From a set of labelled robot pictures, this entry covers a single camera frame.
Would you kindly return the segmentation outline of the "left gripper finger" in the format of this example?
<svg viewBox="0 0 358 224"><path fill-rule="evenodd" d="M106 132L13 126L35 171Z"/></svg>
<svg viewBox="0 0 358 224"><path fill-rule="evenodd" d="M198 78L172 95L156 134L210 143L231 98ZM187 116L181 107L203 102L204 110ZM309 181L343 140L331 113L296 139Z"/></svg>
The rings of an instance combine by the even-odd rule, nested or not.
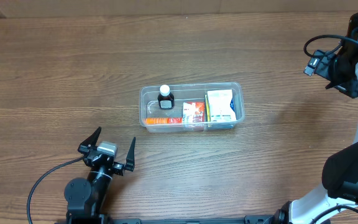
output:
<svg viewBox="0 0 358 224"><path fill-rule="evenodd" d="M132 139L131 146L126 157L126 166L135 166L135 142L136 137Z"/></svg>
<svg viewBox="0 0 358 224"><path fill-rule="evenodd" d="M102 128L99 126L92 135L90 135L88 138L86 138L79 146L81 147L90 147L95 146L98 142L99 135L101 134Z"/></svg>

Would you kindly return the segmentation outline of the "orange effervescent tablet tube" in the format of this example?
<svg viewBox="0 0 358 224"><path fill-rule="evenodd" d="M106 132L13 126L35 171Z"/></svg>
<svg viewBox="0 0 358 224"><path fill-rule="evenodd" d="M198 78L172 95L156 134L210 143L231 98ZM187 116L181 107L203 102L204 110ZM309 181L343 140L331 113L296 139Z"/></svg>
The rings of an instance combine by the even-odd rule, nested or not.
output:
<svg viewBox="0 0 358 224"><path fill-rule="evenodd" d="M182 124L182 118L145 118L144 124Z"/></svg>

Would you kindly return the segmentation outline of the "dark syrup bottle white cap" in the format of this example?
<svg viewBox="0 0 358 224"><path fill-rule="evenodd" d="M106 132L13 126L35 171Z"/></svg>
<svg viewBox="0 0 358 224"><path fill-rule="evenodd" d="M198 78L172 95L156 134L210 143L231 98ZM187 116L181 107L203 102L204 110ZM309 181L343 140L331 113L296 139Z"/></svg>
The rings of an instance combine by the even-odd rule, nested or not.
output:
<svg viewBox="0 0 358 224"><path fill-rule="evenodd" d="M162 85L160 87L160 93L157 99L159 107L163 110L170 110L174 107L174 95L168 85Z"/></svg>

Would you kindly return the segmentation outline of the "red white medicine box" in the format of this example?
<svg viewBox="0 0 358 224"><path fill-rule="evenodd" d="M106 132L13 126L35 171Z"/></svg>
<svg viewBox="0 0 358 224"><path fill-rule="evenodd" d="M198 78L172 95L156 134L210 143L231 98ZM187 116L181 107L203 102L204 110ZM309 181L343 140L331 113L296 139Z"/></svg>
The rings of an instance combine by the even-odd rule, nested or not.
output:
<svg viewBox="0 0 358 224"><path fill-rule="evenodd" d="M204 102L187 101L183 103L182 123L185 128L201 130L204 128Z"/></svg>

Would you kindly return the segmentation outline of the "blue lozenge box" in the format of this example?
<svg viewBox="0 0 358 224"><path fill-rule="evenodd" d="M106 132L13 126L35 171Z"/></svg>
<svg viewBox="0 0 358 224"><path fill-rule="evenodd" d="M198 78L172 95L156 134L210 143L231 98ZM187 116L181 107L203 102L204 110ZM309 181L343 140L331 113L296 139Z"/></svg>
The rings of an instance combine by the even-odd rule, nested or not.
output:
<svg viewBox="0 0 358 224"><path fill-rule="evenodd" d="M232 95L208 93L206 103L209 123L228 123L237 120Z"/></svg>

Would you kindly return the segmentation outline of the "white plaster box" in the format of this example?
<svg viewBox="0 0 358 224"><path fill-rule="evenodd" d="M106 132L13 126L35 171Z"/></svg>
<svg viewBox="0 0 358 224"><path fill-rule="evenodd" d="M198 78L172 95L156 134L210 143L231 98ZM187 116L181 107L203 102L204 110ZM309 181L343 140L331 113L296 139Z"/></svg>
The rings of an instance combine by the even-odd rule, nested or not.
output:
<svg viewBox="0 0 358 224"><path fill-rule="evenodd" d="M207 97L212 122L231 122L236 120L232 90L208 91Z"/></svg>

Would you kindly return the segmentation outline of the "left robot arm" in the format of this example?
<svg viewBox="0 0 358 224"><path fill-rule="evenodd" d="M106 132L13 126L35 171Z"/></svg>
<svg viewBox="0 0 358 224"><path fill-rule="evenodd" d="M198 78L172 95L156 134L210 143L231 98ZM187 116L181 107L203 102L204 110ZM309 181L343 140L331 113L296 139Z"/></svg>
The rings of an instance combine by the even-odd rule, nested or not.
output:
<svg viewBox="0 0 358 224"><path fill-rule="evenodd" d="M118 146L112 142L97 143L101 128L86 138L78 147L81 160L90 168L86 178L75 178L67 183L64 196L67 201L67 223L112 223L112 218L103 214L106 194L114 175L123 176L135 169L134 138L124 164L116 162Z"/></svg>

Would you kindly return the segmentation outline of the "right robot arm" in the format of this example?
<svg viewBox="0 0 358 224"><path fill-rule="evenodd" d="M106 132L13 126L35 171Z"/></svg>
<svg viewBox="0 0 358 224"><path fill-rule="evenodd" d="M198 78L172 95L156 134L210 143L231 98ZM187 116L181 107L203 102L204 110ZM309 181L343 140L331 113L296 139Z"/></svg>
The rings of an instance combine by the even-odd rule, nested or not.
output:
<svg viewBox="0 0 358 224"><path fill-rule="evenodd" d="M339 40L330 51L307 52L310 57L304 73L328 80L327 88L335 88L350 98L358 99L358 12L348 23L345 36L325 34L311 38ZM261 223L329 223L343 212L358 214L358 122L353 143L326 160L321 183L304 197L288 201L275 214L258 218Z"/></svg>

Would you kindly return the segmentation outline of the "clear plastic container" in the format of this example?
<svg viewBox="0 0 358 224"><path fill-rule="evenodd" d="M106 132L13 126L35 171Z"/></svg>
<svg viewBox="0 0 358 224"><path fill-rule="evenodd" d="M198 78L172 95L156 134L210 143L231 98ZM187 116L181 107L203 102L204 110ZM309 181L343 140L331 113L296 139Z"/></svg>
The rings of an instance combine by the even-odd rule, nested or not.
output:
<svg viewBox="0 0 358 224"><path fill-rule="evenodd" d="M139 96L140 124L151 133L231 129L246 117L240 84L147 86Z"/></svg>

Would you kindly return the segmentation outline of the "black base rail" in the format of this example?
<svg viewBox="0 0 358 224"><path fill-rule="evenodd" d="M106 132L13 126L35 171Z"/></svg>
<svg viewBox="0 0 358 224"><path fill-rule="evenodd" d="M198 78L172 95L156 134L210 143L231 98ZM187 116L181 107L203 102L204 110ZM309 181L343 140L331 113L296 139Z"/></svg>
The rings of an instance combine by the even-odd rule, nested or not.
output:
<svg viewBox="0 0 358 224"><path fill-rule="evenodd" d="M110 224L263 224L272 223L273 215L246 215L244 218L201 218L141 220L139 218L110 220Z"/></svg>

